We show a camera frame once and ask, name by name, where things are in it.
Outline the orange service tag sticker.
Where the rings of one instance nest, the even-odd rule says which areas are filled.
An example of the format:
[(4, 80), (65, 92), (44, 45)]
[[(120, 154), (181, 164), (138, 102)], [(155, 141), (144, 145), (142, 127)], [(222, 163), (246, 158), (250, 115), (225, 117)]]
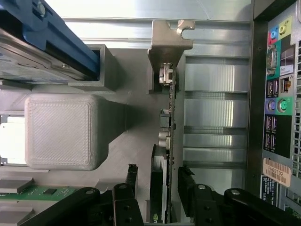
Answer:
[(291, 186), (291, 169), (281, 163), (272, 161), (269, 158), (263, 159), (262, 172), (265, 176), (275, 180), (286, 187)]

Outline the green RAM stick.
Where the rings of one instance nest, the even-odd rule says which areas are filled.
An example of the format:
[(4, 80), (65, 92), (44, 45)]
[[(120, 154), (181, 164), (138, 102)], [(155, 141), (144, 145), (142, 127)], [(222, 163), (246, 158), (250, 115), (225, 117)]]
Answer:
[(77, 190), (79, 187), (31, 185), (16, 194), (0, 193), (0, 201), (60, 201)]

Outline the grey printed parts rack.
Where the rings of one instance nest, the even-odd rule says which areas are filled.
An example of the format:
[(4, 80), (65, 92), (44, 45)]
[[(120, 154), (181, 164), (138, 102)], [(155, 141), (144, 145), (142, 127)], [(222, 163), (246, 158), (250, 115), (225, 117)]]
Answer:
[(138, 167), (136, 196), (150, 219), (151, 156), (158, 142), (159, 113), (168, 94), (151, 90), (144, 49), (106, 50), (114, 91), (37, 85), (32, 92), (1, 93), (1, 106), (25, 113), (26, 165), (0, 166), (0, 182), (30, 179), (45, 186), (111, 187), (130, 164)]

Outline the grey metal PC case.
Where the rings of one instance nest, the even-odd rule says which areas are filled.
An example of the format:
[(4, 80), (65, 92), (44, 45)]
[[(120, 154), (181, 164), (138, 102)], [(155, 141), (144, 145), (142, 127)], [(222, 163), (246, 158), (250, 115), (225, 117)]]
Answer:
[[(301, 219), (301, 0), (253, 0), (245, 189)], [(265, 176), (288, 166), (291, 186)]]

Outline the CPU chip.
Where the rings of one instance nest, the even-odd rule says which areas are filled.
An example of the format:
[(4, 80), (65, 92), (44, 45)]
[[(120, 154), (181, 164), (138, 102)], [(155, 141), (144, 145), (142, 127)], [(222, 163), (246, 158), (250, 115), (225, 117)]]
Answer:
[(0, 162), (25, 165), (25, 120), (23, 116), (0, 116)]

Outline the hard disk with blue carrier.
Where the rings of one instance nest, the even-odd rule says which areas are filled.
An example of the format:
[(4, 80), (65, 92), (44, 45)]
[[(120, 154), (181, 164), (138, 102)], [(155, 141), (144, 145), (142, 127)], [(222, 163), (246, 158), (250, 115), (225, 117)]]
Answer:
[(101, 58), (45, 0), (0, 0), (0, 79), (25, 84), (97, 81)]

